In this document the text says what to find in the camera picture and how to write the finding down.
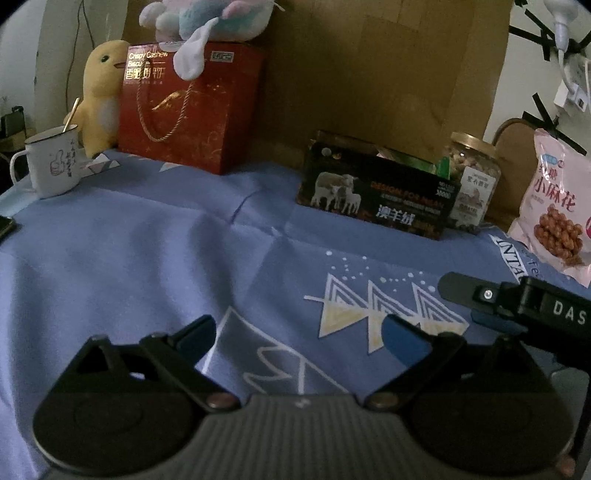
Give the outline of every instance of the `jar label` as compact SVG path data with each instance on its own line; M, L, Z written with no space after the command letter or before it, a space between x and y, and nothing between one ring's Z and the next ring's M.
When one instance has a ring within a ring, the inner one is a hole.
M488 200L495 188L496 178L472 167L466 167L460 182L450 217L457 225L479 225L486 213Z

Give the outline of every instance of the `light bulb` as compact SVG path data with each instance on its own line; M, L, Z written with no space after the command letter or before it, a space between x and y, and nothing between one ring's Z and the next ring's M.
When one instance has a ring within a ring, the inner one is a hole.
M569 24L579 14L576 0L544 0L544 5L554 17L556 47L561 51L569 49Z

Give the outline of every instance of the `mug rim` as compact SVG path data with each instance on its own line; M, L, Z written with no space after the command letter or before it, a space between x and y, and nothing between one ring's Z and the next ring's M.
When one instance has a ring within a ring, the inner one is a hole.
M72 130L78 128L78 125L76 124L70 124L70 126L68 127L68 130L66 130L65 132L64 127L53 127L53 128L49 128L48 130L44 130L43 132L39 133L39 134L35 134L32 137L29 137L25 140L25 145L33 145L35 143L38 143L42 140L48 140L50 138L55 138L55 137L59 137L60 135L64 135L68 132L71 132Z

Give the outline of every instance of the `rope handle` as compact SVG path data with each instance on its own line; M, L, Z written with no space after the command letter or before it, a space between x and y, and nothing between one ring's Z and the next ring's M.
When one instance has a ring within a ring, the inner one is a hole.
M144 60L142 62L141 72L139 74L138 90L135 94L135 103L138 108L139 123L142 124L142 128L144 129L144 133L152 142L164 142L164 141L168 140L178 130L178 127L180 126L181 122L183 121L185 110L187 109L187 105L189 104L189 94L191 93L191 90L193 89L193 81L194 80L192 80L191 83L189 83L189 87L187 88L187 92L185 93L185 96L183 99L183 106L181 107L181 112L178 115L177 122L174 124L173 129L170 132L168 132L165 136L156 138L150 133L150 131L148 130L148 127L146 126L146 123L144 121L144 114L142 113L142 109L141 109L140 102L139 102L139 93L140 93L140 89L142 86L142 79L144 78L144 70L145 70L147 60L148 60L148 58L144 57Z

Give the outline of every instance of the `snack bag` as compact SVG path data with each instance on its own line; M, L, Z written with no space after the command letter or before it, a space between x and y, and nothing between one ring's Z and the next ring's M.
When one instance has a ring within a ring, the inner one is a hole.
M545 130L534 135L538 170L509 236L585 287L591 282L591 160Z

